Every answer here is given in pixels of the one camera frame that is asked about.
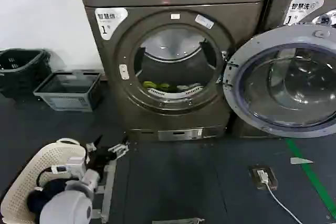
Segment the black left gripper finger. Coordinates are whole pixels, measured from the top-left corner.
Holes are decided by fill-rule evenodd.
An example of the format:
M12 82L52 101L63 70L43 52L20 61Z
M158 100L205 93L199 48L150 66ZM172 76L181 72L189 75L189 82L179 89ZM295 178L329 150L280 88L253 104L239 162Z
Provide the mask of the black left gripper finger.
M119 159L129 151L129 142L119 143L108 148L111 159Z
M96 140L94 140L93 142L91 143L87 143L86 144L86 150L88 153L90 152L95 152L101 142L101 139L102 139L102 135L100 135Z

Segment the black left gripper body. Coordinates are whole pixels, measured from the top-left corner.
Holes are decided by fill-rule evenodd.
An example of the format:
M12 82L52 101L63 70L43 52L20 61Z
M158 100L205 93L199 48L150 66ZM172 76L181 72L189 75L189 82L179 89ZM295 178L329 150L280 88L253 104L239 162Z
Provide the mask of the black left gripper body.
M105 166L115 159L115 152L110 151L107 147L98 148L90 155L90 161L87 165L87 169L91 169L96 172L104 172Z

